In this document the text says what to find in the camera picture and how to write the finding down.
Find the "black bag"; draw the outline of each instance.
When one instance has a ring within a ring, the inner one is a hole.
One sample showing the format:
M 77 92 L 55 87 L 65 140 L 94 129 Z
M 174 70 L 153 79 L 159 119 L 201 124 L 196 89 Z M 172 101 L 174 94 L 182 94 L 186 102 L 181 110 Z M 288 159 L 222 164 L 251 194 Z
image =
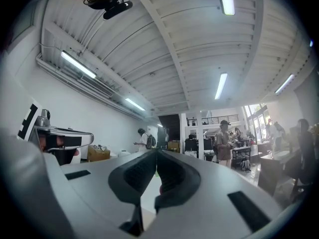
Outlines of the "black bag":
M 241 166 L 241 170 L 242 171 L 251 171 L 251 167 L 250 167 L 250 161 L 249 159 L 247 159 L 247 157 L 244 157 L 241 161 L 240 161 L 240 166 Z
M 156 145 L 156 140 L 154 136 L 150 134 L 148 137 L 148 142 L 146 144 L 146 149 L 152 149 L 152 147 L 155 147 L 155 145 Z

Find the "person wearing hat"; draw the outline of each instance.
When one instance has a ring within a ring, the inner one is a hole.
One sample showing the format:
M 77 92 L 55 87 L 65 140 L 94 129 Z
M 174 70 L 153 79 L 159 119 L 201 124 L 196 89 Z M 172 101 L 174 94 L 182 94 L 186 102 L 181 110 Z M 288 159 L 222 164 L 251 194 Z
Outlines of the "person wearing hat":
M 230 168 L 231 166 L 231 142 L 228 135 L 228 126 L 230 123 L 226 120 L 222 120 L 220 122 L 221 132 L 216 135 L 216 145 L 218 149 L 218 161 L 219 164 L 227 166 Z

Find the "man with backpack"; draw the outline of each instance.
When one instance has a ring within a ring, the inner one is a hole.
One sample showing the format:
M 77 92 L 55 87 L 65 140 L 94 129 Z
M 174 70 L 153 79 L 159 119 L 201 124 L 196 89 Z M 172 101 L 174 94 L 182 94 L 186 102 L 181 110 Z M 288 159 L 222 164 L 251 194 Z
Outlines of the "man with backpack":
M 146 145 L 148 143 L 148 134 L 145 133 L 145 130 L 143 128 L 140 128 L 138 130 L 138 133 L 140 134 L 141 139 L 139 142 L 134 142 L 134 145 L 139 146 L 139 151 L 147 150 Z
M 140 139 L 140 142 L 134 142 L 134 145 L 139 146 L 139 151 L 152 149 L 153 147 L 156 146 L 156 140 L 154 136 L 152 136 L 151 134 L 148 135 L 147 133 L 145 133 L 145 130 L 143 128 L 140 128 L 138 130 L 138 133 L 140 134 L 141 139 Z

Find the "cardboard box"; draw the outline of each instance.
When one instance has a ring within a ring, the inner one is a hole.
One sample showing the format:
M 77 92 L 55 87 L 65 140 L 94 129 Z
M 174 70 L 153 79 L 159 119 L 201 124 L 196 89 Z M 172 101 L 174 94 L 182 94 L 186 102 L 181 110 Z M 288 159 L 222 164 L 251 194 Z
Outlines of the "cardboard box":
M 94 162 L 94 161 L 101 161 L 110 159 L 110 151 L 109 150 L 101 150 L 101 149 L 95 149 L 93 146 L 88 147 L 88 161 Z
M 179 141 L 169 141 L 167 148 L 171 151 L 173 151 L 172 149 L 176 149 L 176 152 L 179 153 Z

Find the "cable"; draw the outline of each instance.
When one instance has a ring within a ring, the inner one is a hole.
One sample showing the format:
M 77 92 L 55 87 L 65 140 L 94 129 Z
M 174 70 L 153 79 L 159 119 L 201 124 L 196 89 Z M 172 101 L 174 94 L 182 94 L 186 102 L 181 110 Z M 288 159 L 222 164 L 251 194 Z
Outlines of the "cable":
M 39 45 L 41 45 L 43 48 L 55 48 L 55 49 L 60 50 L 58 47 L 55 47 L 55 46 L 46 46 L 46 45 L 44 45 L 42 43 L 39 43 Z

